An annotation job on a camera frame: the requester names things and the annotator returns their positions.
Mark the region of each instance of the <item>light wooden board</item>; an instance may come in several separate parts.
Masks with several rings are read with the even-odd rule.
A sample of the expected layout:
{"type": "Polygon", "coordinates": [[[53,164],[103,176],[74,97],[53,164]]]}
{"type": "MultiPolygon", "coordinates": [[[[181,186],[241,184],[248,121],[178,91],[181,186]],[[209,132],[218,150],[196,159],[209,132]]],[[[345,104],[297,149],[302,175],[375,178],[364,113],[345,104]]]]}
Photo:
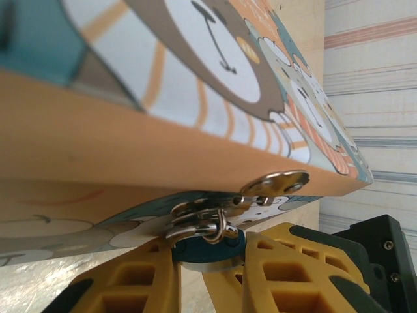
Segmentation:
{"type": "MultiPolygon", "coordinates": [[[[317,79],[323,81],[324,0],[270,0],[279,17],[303,53],[317,79]]],[[[317,229],[319,202],[316,201],[260,223],[250,231],[261,231],[280,222],[317,229]]],[[[129,249],[99,252],[0,268],[2,312],[35,313],[48,305],[80,273],[110,260],[129,249]]],[[[182,311],[214,312],[201,275],[182,272],[182,311]]]]}

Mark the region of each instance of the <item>orange stripe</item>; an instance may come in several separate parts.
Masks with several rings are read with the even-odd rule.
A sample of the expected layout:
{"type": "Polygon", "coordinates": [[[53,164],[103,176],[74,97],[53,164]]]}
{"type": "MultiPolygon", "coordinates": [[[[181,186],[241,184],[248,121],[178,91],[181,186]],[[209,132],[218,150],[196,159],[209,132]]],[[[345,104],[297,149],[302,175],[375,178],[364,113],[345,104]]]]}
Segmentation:
{"type": "Polygon", "coordinates": [[[200,114],[197,119],[195,127],[201,129],[207,119],[207,112],[209,111],[209,104],[207,102],[207,94],[204,87],[204,83],[198,78],[197,89],[200,98],[200,114]]]}
{"type": "Polygon", "coordinates": [[[161,90],[162,76],[165,66],[165,53],[165,46],[158,41],[154,59],[152,61],[151,78],[149,80],[145,96],[141,99],[142,106],[147,110],[152,108],[161,90]]]}
{"type": "Polygon", "coordinates": [[[249,128],[250,128],[250,136],[249,136],[249,142],[248,145],[253,145],[253,142],[255,141],[255,124],[253,123],[252,116],[245,113],[246,117],[248,118],[249,122],[249,128]]]}
{"type": "Polygon", "coordinates": [[[281,138],[281,134],[280,134],[280,128],[277,124],[273,123],[272,124],[272,131],[275,133],[276,137],[278,138],[278,154],[281,155],[282,154],[282,149],[283,149],[283,141],[281,138]]]}
{"type": "Polygon", "coordinates": [[[225,137],[230,138],[235,130],[235,117],[233,116],[233,110],[231,104],[226,99],[223,99],[224,106],[226,107],[226,112],[229,120],[229,127],[227,128],[227,132],[225,137]]]}
{"type": "Polygon", "coordinates": [[[305,148],[305,147],[307,147],[307,146],[308,146],[308,144],[306,144],[306,142],[305,142],[304,140],[299,141],[299,142],[292,142],[292,143],[291,143],[291,147],[292,147],[293,149],[305,148]]]}
{"type": "Polygon", "coordinates": [[[268,129],[268,125],[265,121],[262,122],[262,126],[265,129],[266,132],[266,151],[269,151],[269,149],[271,148],[272,145],[272,140],[271,140],[271,134],[269,133],[269,129],[268,129]]]}
{"type": "Polygon", "coordinates": [[[88,42],[94,42],[128,11],[129,7],[124,1],[117,1],[83,28],[84,37],[88,42]]]}

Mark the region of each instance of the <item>bear face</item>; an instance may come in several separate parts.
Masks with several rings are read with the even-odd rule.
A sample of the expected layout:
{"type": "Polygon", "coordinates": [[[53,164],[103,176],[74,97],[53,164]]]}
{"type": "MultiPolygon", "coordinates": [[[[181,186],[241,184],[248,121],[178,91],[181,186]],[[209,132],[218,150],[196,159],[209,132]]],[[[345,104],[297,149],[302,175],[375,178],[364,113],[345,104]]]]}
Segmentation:
{"type": "Polygon", "coordinates": [[[289,96],[302,110],[310,125],[327,143],[335,148],[339,144],[336,133],[309,84],[302,77],[301,70],[298,67],[291,66],[292,62],[270,39],[259,38],[258,41],[264,56],[289,96]]]}
{"type": "Polygon", "coordinates": [[[271,111],[283,111],[274,73],[228,1],[126,2],[187,67],[228,101],[265,121],[270,121],[271,111]]]}

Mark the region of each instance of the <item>cartoon illustration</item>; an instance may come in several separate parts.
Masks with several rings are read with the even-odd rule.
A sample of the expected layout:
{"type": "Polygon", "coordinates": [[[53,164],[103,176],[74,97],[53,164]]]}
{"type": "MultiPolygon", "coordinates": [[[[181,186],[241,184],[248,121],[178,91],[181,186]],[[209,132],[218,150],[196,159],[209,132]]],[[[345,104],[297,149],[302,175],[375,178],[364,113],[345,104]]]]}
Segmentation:
{"type": "Polygon", "coordinates": [[[305,197],[305,196],[281,196],[275,197],[270,206],[259,206],[254,203],[245,213],[234,216],[229,220],[236,224],[250,223],[255,220],[276,216],[286,211],[296,209],[307,203],[318,200],[320,197],[305,197]]]}
{"type": "MultiPolygon", "coordinates": [[[[280,156],[276,162],[372,182],[267,0],[0,0],[0,16],[7,71],[280,156]]],[[[16,184],[27,197],[5,205],[15,211],[0,222],[0,266],[141,245],[171,227],[175,206],[237,195],[33,184],[49,191],[16,184]]],[[[317,198],[254,202],[229,220],[252,222],[317,198]]]]}
{"type": "Polygon", "coordinates": [[[0,254],[0,265],[90,253],[138,224],[126,221],[95,226],[78,220],[52,220],[47,216],[0,222],[0,249],[5,251],[0,254]]]}

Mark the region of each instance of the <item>black plastic part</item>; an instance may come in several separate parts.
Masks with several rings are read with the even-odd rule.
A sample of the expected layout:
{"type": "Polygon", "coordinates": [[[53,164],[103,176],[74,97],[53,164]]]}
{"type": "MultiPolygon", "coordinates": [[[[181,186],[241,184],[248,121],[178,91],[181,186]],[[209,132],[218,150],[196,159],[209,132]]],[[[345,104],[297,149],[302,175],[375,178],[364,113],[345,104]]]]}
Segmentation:
{"type": "Polygon", "coordinates": [[[358,284],[338,276],[330,277],[330,281],[340,294],[349,302],[357,313],[387,313],[358,284]]]}
{"type": "Polygon", "coordinates": [[[93,279],[88,278],[69,285],[48,305],[42,313],[70,313],[72,308],[91,287],[93,279]]]}
{"type": "Polygon", "coordinates": [[[377,264],[371,264],[369,262],[364,246],[348,239],[336,237],[327,233],[321,233],[299,225],[291,227],[289,231],[294,236],[345,251],[348,257],[350,257],[352,262],[362,273],[364,282],[371,289],[372,298],[374,298],[374,300],[376,300],[376,302],[378,302],[385,310],[391,309],[384,269],[381,269],[377,264]]]}
{"type": "Polygon", "coordinates": [[[172,249],[174,261],[186,263],[212,263],[235,256],[244,256],[246,248],[245,235],[239,230],[237,239],[223,239],[212,245],[202,237],[179,241],[172,249]]]}
{"type": "Polygon", "coordinates": [[[334,235],[362,244],[370,261],[384,267],[392,312],[417,312],[416,273],[409,246],[397,220],[382,215],[353,224],[349,230],[334,235]],[[384,248],[387,241],[394,244],[390,250],[384,248]],[[391,279],[393,273],[399,275],[397,282],[391,279]]]}

